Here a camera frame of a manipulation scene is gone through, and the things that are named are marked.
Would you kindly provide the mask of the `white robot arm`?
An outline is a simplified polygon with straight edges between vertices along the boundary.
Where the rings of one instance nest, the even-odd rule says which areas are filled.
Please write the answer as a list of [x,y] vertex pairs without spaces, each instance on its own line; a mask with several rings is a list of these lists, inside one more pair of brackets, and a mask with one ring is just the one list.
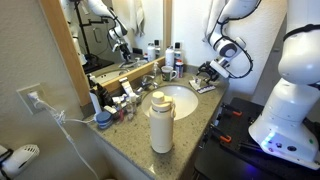
[[[240,52],[246,53],[241,38],[225,34],[226,24],[251,15],[261,0],[224,0],[224,5],[205,40],[218,53],[210,62],[214,72],[225,78],[237,79],[226,69]],[[315,87],[320,82],[320,0],[287,0],[287,28],[283,37],[283,52],[278,65],[286,81]]]

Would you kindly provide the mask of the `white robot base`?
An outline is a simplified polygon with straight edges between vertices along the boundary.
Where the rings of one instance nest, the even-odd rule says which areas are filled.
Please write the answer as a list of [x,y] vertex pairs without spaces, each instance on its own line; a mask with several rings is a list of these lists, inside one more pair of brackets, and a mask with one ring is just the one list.
[[248,128],[249,135],[265,153],[318,170],[319,143],[303,124],[318,99],[315,88],[280,79],[263,111]]

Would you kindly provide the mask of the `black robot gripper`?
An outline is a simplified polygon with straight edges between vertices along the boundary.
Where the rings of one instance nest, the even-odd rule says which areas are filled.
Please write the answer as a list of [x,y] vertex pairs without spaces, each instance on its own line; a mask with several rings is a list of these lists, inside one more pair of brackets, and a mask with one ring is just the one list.
[[197,76],[201,75],[203,72],[209,76],[209,78],[207,78],[206,80],[207,84],[209,84],[210,82],[215,82],[219,78],[218,72],[210,66],[209,61],[206,61],[199,67]]

